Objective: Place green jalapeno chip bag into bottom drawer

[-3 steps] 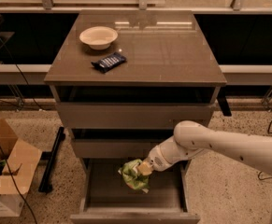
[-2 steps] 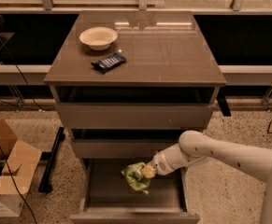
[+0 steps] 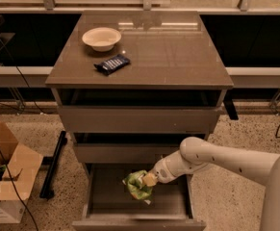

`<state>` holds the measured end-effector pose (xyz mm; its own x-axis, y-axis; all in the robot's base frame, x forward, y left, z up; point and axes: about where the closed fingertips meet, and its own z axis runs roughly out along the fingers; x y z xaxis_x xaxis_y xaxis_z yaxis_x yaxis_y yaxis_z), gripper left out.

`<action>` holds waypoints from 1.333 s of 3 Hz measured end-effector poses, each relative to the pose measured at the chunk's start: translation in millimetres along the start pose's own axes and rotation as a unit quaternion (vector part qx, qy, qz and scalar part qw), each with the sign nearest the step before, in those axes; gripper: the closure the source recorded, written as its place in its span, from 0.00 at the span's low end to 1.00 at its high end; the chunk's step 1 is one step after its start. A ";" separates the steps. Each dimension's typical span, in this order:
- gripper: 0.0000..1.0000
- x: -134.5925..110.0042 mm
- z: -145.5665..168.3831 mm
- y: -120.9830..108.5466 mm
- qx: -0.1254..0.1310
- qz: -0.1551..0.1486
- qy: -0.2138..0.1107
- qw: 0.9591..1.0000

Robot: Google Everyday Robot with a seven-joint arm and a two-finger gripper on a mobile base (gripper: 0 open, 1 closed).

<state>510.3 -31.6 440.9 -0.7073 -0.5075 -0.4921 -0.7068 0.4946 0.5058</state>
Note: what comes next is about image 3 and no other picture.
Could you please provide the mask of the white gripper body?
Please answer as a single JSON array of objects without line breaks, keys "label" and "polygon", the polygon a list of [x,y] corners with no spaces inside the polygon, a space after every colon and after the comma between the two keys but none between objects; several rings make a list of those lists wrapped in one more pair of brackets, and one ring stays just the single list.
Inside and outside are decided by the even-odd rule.
[{"label": "white gripper body", "polygon": [[166,184],[181,175],[190,174],[191,163],[184,159],[179,151],[176,151],[159,160],[151,172],[160,183]]}]

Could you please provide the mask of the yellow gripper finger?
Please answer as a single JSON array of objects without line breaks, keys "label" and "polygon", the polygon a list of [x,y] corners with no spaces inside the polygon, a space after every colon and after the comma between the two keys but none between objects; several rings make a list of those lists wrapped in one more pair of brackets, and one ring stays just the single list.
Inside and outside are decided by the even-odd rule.
[{"label": "yellow gripper finger", "polygon": [[148,172],[142,177],[142,182],[147,187],[154,187],[158,183],[158,177],[155,174]]}]

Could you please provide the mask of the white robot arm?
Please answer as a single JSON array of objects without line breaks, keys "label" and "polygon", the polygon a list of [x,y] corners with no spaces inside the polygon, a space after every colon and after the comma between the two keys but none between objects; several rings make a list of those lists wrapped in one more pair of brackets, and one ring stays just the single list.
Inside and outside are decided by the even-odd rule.
[{"label": "white robot arm", "polygon": [[280,231],[280,154],[214,145],[188,137],[142,178],[152,187],[214,164],[266,187],[260,231]]}]

